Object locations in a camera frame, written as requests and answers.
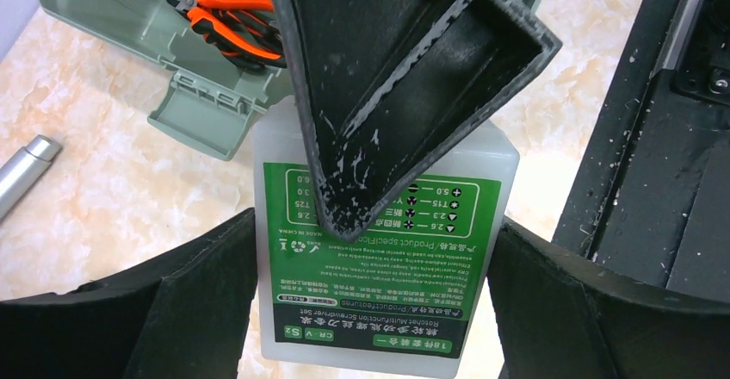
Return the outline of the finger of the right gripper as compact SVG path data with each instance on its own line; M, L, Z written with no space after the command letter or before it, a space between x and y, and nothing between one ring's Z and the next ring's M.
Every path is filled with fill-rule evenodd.
M352 241L561 49L541 0L273 0L319 225Z

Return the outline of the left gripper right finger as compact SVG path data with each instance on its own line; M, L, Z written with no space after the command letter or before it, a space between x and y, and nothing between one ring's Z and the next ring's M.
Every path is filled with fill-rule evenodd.
M622 276L512 220L486 280L505 378L726 378L729 306Z

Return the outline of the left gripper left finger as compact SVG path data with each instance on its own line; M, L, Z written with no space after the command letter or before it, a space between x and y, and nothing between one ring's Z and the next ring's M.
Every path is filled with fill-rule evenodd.
M252 209L65 293L1 304L4 378L234 378L257 288Z

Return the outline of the clear green small case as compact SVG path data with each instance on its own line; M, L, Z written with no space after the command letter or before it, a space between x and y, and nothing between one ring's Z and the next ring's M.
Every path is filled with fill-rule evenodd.
M484 122L353 243L317 222L294 98L251 136L263 356L454 377L517 173L506 134Z

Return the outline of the orange black cutting pliers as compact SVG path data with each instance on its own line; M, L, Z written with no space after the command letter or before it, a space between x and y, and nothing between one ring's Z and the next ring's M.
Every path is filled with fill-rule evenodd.
M194 33L237 68L260 72L285 68L281 34L273 24L271 0L166 0Z

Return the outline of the green plastic tool box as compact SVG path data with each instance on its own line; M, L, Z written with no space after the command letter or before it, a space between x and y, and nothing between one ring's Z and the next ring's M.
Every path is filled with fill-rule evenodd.
M288 69L235 67L194 33L165 0L40 0L43 10L173 72L150 123L170 137L229 160L254 117L293 95Z

